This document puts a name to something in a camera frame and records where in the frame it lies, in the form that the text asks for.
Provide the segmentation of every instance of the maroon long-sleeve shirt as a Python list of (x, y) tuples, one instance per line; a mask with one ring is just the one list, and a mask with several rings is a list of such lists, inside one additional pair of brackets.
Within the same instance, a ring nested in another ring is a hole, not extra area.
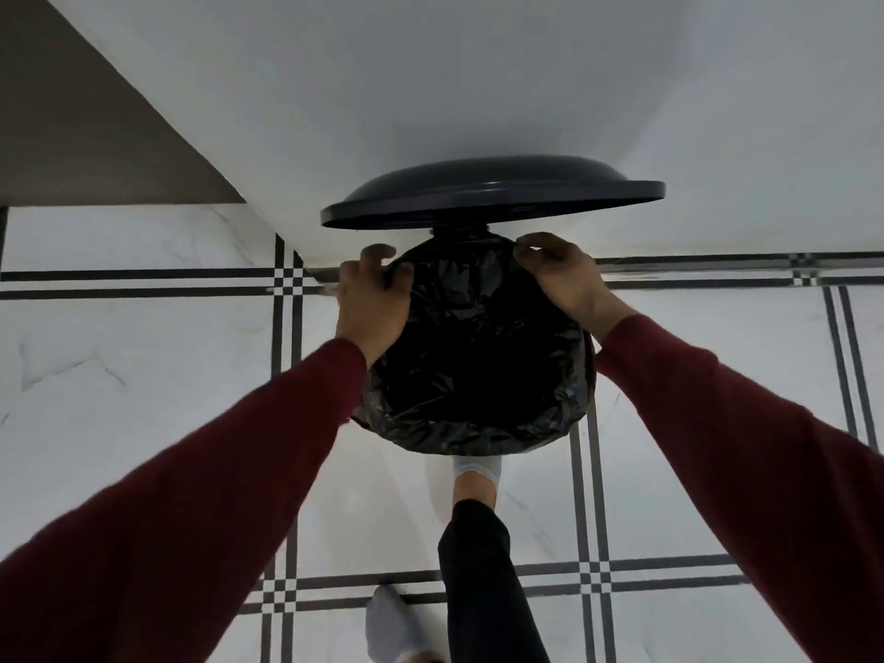
[[(816, 663), (884, 659), (884, 458), (644, 316), (599, 371)], [(202, 661), (282, 543), (366, 364), (336, 339), (0, 564), (4, 661)]]

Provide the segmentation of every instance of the tile floor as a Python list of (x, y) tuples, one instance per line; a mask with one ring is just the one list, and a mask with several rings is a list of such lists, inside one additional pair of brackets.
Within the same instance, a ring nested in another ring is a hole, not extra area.
[[(333, 333), (335, 300), (244, 206), (11, 209), (0, 234), (0, 556)], [(877, 447), (884, 255), (856, 258), (872, 262), (605, 269), (673, 332)], [(346, 425), (212, 660), (366, 660), (381, 579), (447, 652), (451, 485), (448, 459)], [(805, 660), (604, 378), (570, 437), (506, 459), (499, 513), (551, 660)]]

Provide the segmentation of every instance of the plastic bag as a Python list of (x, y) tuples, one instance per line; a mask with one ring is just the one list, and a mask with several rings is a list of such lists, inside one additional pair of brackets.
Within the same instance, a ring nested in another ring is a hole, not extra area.
[(353, 419), (423, 454), (517, 454), (568, 434), (595, 383), (588, 335), (487, 227), (439, 229), (414, 264), (406, 327)]

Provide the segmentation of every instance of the white marble tile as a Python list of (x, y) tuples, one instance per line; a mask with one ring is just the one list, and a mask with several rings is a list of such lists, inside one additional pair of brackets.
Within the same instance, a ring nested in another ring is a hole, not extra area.
[[(305, 296), (305, 355), (333, 335), (336, 316), (333, 298)], [(298, 576), (438, 568), (453, 482), (450, 458), (346, 424), (299, 514)], [(514, 563), (577, 560), (567, 438), (504, 459), (498, 514)]]
[(270, 376), (269, 298), (0, 302), (0, 557)]
[[(747, 377), (846, 426), (821, 289), (620, 295)], [(599, 378), (597, 409), (611, 558), (721, 553), (635, 408), (606, 378)], [(587, 484), (591, 514), (590, 494)]]
[(850, 289), (850, 304), (878, 448), (884, 449), (884, 288), (855, 286)]
[(807, 662), (750, 586), (613, 593), (611, 603), (619, 661)]
[(266, 268), (274, 240), (244, 204), (12, 208), (3, 270)]
[(257, 663), (259, 660), (260, 614), (241, 614), (236, 617), (209, 657), (209, 663)]
[[(580, 596), (528, 600), (537, 630), (556, 663), (585, 663)], [(415, 605), (432, 646), (444, 660), (448, 649), (448, 606)], [(369, 663), (365, 650), (365, 610), (343, 609), (298, 612), (294, 616), (294, 657), (304, 663), (348, 661)]]

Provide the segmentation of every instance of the trash can lid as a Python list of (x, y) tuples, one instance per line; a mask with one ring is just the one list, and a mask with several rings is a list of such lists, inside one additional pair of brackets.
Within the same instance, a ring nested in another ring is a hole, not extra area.
[(384, 174), (322, 211), (326, 228), (400, 230), (610, 209), (661, 199), (662, 181), (629, 181), (575, 155), (429, 163)]

